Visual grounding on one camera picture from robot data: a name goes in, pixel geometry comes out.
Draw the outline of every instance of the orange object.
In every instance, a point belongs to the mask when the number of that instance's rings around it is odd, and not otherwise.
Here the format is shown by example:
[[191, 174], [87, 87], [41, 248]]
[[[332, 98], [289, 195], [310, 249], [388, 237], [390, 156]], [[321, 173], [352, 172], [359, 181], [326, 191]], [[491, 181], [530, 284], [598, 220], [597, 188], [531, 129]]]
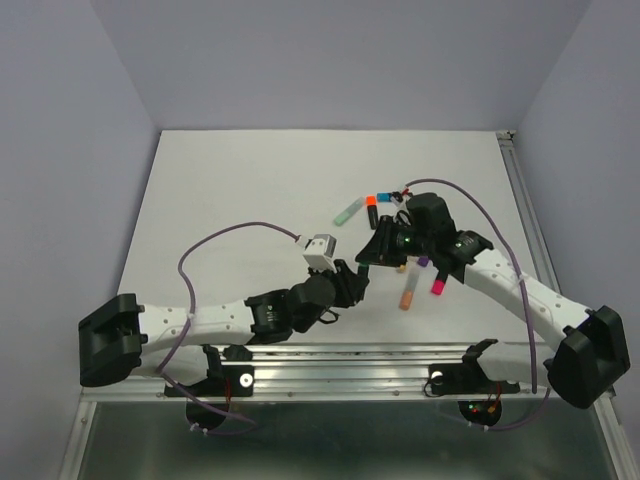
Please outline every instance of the orange object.
[[413, 292], [404, 292], [400, 298], [400, 310], [409, 310], [413, 300]]

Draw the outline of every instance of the green object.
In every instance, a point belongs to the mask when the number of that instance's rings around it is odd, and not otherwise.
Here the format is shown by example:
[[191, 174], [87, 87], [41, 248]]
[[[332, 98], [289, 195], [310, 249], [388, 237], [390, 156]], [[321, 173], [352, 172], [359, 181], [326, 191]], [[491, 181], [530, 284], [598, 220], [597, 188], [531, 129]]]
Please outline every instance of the green object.
[[333, 219], [333, 223], [335, 223], [338, 227], [344, 225], [344, 223], [353, 217], [358, 210], [360, 210], [364, 206], [364, 197], [358, 198], [355, 202], [345, 208], [336, 218]]

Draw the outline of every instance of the glass panel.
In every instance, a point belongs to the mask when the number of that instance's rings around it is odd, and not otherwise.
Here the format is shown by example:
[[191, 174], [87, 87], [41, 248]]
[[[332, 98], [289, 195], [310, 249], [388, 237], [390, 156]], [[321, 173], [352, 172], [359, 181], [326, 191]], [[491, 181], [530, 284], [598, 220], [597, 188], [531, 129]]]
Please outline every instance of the glass panel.
[[[539, 401], [506, 400], [501, 424]], [[457, 421], [453, 401], [239, 408], [261, 428], [205, 438], [189, 431], [182, 403], [100, 404], [80, 478], [615, 478], [594, 413], [559, 400], [550, 400], [536, 422], [508, 433], [468, 428]]]

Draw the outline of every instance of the wall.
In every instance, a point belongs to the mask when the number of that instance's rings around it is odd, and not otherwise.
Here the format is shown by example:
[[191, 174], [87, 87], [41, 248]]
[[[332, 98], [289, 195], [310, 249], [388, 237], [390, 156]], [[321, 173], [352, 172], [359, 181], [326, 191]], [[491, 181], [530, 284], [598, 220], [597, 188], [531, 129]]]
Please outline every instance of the wall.
[[162, 128], [515, 127], [589, 0], [92, 0]]
[[[640, 361], [640, 3], [595, 0], [520, 125], [517, 151], [560, 284], [625, 320]], [[617, 384], [640, 454], [640, 370]]]
[[0, 15], [0, 478], [57, 478], [77, 322], [115, 292], [157, 133], [88, 1]]

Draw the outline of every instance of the white table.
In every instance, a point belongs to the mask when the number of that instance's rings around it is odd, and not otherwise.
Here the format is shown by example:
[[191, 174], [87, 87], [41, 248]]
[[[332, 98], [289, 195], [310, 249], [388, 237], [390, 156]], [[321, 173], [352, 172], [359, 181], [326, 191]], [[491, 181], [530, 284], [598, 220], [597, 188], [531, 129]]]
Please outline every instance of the white table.
[[[186, 306], [176, 272], [180, 255], [211, 232], [250, 220], [338, 239], [334, 258], [353, 259], [372, 235], [363, 209], [343, 227], [334, 216], [361, 195], [389, 191], [415, 178], [438, 177], [470, 191], [494, 216], [525, 271], [533, 263], [493, 132], [419, 131], [165, 131], [162, 133], [120, 284], [139, 302]], [[416, 192], [443, 196], [458, 228], [498, 247], [486, 220], [458, 192], [440, 185]], [[391, 204], [380, 213], [393, 213]], [[307, 277], [301, 249], [287, 237], [250, 228], [215, 239], [185, 269], [198, 304], [219, 304]], [[413, 305], [398, 308], [405, 276], [372, 268], [364, 302], [335, 325], [314, 326], [291, 342], [445, 343], [497, 337], [526, 341], [524, 324], [481, 294], [451, 279], [441, 297], [423, 272]]]

